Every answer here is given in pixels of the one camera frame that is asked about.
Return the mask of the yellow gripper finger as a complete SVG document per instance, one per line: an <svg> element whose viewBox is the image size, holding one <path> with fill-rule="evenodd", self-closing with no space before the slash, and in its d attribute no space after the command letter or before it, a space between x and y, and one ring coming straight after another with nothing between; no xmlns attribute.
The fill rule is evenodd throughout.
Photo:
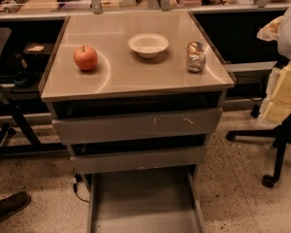
<svg viewBox="0 0 291 233"><path fill-rule="evenodd" d="M283 67L278 76L263 118L281 124L291 114L291 64Z"/></svg>

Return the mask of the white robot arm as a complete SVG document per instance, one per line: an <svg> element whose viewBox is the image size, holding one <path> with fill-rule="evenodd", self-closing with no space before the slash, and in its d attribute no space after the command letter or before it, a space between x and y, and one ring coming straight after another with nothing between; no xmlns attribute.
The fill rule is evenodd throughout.
<svg viewBox="0 0 291 233"><path fill-rule="evenodd" d="M260 29L257 38L266 42L277 41L278 53L288 59L282 69L272 69L258 117L261 124L276 126L291 114L291 6L283 16Z"/></svg>

